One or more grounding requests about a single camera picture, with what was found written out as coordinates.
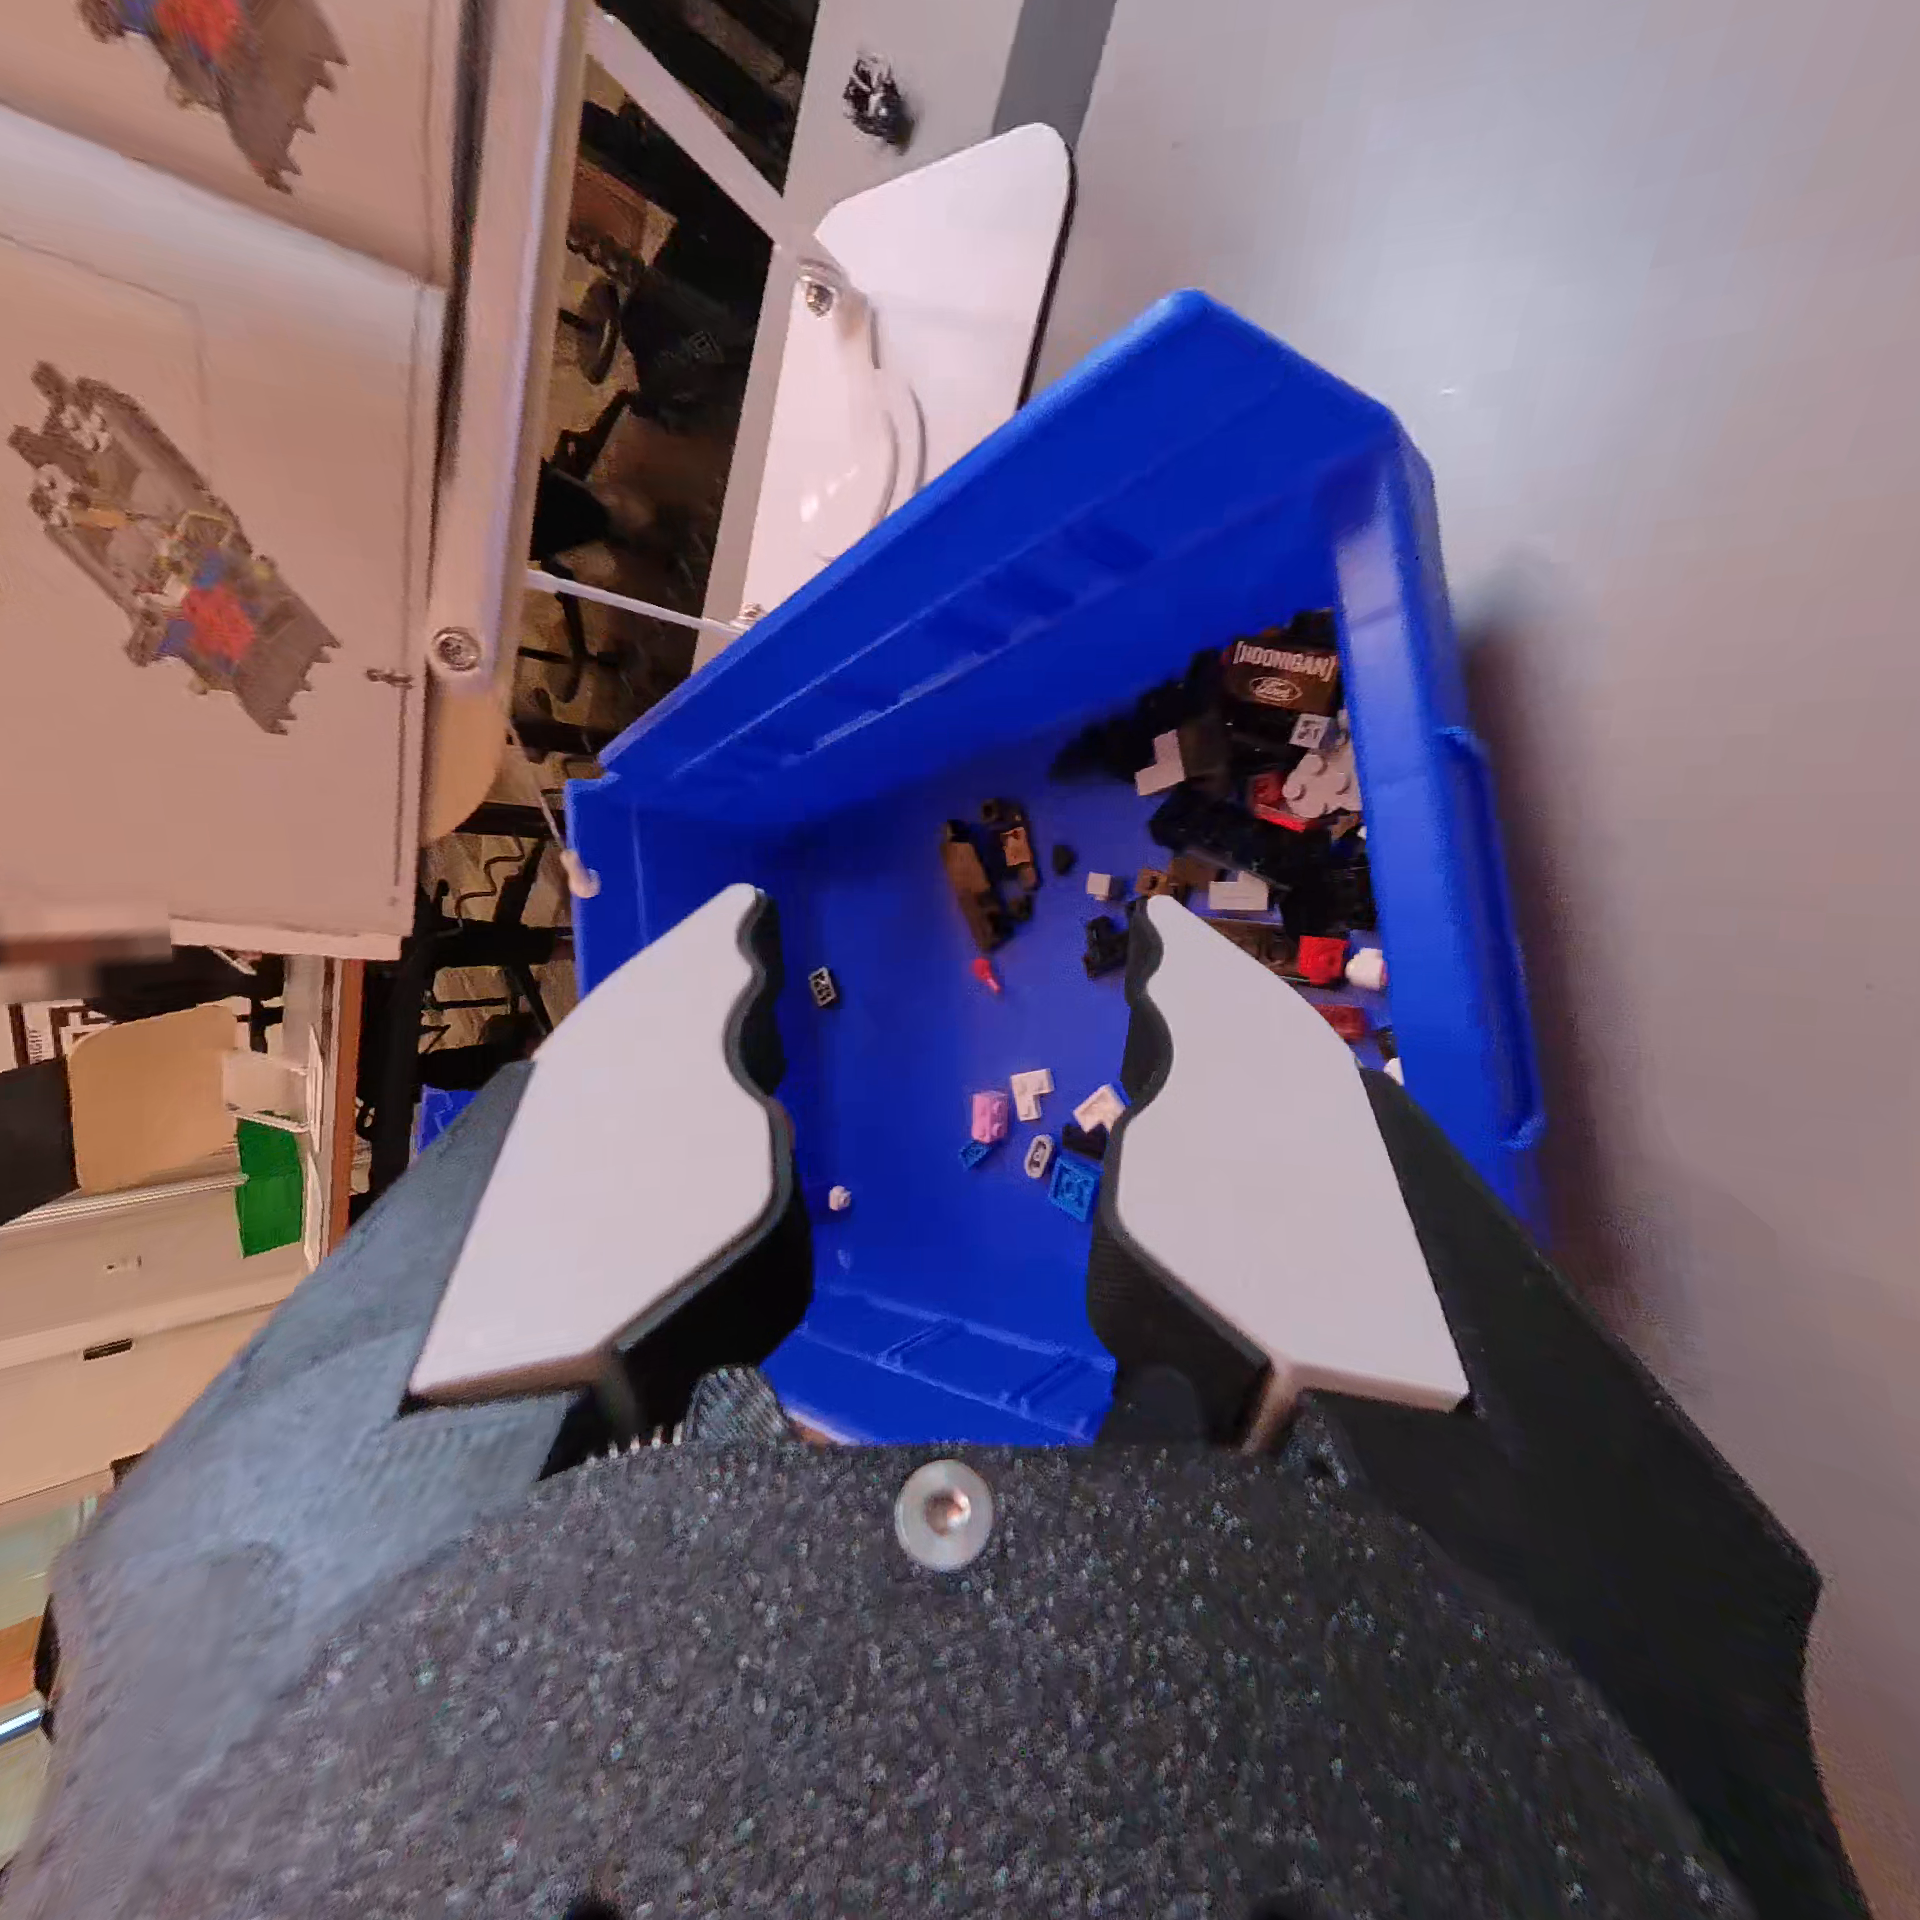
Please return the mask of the lego pieces pile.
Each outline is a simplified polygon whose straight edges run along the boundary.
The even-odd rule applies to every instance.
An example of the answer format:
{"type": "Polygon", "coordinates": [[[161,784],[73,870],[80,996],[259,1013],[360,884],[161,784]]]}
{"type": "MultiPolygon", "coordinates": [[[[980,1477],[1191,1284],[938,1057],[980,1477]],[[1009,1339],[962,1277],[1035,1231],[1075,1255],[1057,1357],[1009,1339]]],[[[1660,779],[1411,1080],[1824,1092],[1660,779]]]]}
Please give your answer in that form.
{"type": "Polygon", "coordinates": [[[1146,1085],[1126,979],[1156,897],[1371,1046],[1328,611],[1242,637],[1116,597],[1002,631],[947,613],[815,672],[759,739],[766,886],[819,1001],[785,1088],[834,1277],[1088,1241],[1146,1085]]]}

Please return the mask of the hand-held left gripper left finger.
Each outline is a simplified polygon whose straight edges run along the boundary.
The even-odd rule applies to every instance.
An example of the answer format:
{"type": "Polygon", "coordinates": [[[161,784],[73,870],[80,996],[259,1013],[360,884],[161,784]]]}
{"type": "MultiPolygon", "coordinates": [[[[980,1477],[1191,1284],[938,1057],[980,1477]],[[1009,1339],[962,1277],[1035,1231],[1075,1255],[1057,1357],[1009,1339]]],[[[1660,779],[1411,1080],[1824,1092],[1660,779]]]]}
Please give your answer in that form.
{"type": "Polygon", "coordinates": [[[539,1046],[410,1396],[600,1385],[756,1253],[795,1198],[777,905],[731,883],[539,1046]]]}

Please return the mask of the white book stand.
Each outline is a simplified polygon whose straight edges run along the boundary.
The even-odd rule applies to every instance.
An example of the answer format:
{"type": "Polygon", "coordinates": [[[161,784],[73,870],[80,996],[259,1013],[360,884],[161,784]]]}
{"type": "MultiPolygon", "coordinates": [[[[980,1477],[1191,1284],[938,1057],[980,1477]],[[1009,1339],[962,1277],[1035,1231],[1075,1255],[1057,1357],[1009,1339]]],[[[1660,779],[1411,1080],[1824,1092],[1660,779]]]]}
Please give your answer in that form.
{"type": "Polygon", "coordinates": [[[1065,239],[1072,158],[1046,123],[1011,127],[811,212],[748,155],[641,39],[595,5],[482,5],[482,56],[448,447],[424,613],[416,844],[457,829],[507,744],[513,640],[528,592],[654,615],[708,661],[899,511],[1022,404],[1065,239]],[[736,454],[708,615],[572,584],[531,563],[538,429],[560,317],[578,110],[596,67],[774,246],[750,395],[762,447],[736,454]]]}

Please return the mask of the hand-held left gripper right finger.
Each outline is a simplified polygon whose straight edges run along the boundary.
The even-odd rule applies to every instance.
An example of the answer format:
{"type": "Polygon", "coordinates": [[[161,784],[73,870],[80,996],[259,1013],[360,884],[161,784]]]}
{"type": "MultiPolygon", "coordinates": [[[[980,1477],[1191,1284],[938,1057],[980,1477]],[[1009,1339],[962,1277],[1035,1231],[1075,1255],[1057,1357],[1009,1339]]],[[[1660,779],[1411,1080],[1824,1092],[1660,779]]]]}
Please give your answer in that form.
{"type": "Polygon", "coordinates": [[[1465,1361],[1350,1043],[1166,895],[1126,999],[1099,1225],[1233,1356],[1216,1430],[1276,1443],[1314,1390],[1455,1412],[1465,1361]]]}

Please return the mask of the lego instruction booklet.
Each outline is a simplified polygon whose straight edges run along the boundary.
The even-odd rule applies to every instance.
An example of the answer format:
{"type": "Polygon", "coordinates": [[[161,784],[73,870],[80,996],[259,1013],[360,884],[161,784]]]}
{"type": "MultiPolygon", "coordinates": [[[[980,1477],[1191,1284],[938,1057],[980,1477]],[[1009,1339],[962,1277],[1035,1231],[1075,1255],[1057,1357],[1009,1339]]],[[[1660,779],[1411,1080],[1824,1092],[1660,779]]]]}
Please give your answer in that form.
{"type": "Polygon", "coordinates": [[[4,917],[415,913],[467,5],[2,5],[4,917]]]}

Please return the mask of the blue plastic bin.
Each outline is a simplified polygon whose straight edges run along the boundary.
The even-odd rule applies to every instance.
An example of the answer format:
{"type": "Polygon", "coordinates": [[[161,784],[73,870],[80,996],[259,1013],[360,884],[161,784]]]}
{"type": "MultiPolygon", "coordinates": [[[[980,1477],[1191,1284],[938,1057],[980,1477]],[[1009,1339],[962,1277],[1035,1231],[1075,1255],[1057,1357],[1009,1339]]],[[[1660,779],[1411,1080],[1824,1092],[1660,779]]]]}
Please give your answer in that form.
{"type": "Polygon", "coordinates": [[[582,988],[731,883],[775,903],[779,1096],[815,1291],[766,1361],[857,1444],[1091,1438],[1094,1222],[966,1164],[971,1095],[1048,1069],[1040,1134],[1121,1085],[1087,876],[1161,845],[1137,775],[1059,755],[1201,653],[1334,620],[1408,1088],[1527,1225],[1545,1103],[1432,477],[1398,419],[1206,294],[1174,294],[603,750],[568,791],[600,879],[582,988]]]}

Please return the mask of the green box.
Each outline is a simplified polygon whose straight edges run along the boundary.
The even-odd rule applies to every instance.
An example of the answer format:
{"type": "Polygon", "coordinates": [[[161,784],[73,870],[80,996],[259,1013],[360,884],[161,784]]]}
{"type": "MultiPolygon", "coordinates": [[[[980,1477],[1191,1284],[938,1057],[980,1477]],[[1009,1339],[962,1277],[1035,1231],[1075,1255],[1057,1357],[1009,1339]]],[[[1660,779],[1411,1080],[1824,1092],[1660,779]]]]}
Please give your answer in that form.
{"type": "Polygon", "coordinates": [[[232,1193],[242,1256],[304,1248],[306,1139],[264,1119],[235,1123],[241,1182],[232,1193]]]}

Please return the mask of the cardboard box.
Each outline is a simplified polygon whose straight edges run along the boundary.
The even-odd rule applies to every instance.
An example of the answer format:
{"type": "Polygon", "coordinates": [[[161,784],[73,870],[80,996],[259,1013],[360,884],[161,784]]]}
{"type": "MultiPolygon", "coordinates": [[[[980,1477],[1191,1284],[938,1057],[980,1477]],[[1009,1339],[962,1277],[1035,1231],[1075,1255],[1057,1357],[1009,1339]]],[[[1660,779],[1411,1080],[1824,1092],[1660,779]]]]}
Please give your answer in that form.
{"type": "Polygon", "coordinates": [[[80,1195],[169,1183],[235,1147],[242,1119],[299,1134],[306,1067],[242,1045],[225,1004],[111,1023],[66,1056],[80,1195]]]}

